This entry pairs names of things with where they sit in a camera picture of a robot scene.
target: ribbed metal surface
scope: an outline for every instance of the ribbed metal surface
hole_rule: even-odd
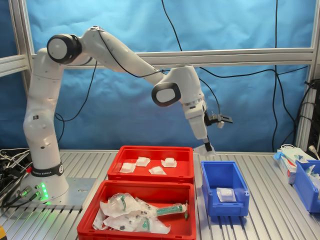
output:
[[[115,150],[63,150],[65,174],[97,178],[93,193],[107,179]],[[269,153],[221,152],[216,157],[194,154],[196,222],[199,240],[320,240],[320,214],[309,214],[295,189],[286,184]],[[247,217],[208,217],[201,190],[200,161],[236,161],[250,190]],[[19,207],[0,215],[9,240],[76,240],[84,210]]]

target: medical supplies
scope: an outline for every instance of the medical supplies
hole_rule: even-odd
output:
[[[167,157],[165,160],[161,160],[161,164],[165,168],[175,168],[177,161],[173,157]]]

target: blue bin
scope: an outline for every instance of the blue bin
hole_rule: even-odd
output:
[[[202,192],[209,216],[247,216],[249,191],[234,161],[202,161]],[[234,189],[236,202],[221,202],[217,188]]]
[[[310,213],[320,213],[320,200],[318,200],[319,191],[310,178],[306,174],[306,169],[312,165],[315,165],[313,172],[320,174],[320,161],[319,160],[308,160],[308,163],[296,162],[296,174],[294,188],[299,194],[301,201],[305,208]]]

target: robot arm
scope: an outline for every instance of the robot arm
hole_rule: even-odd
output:
[[[217,119],[207,114],[205,96],[192,66],[173,68],[165,75],[98,26],[88,29],[82,37],[55,35],[34,60],[23,123],[32,156],[32,171],[21,182],[21,188],[31,186],[38,190],[39,202],[55,199],[68,190],[55,134],[54,113],[65,66],[83,64],[91,58],[108,69],[128,72],[153,84],[151,96],[158,106],[166,107],[179,101],[195,137],[204,141],[207,152],[212,151],[206,125]]]

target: cardboard box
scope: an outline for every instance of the cardboard box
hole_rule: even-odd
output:
[[[290,161],[285,156],[281,156],[280,159],[276,159],[280,166],[283,175],[286,178],[288,184],[294,184],[296,179],[297,166],[295,162]]]

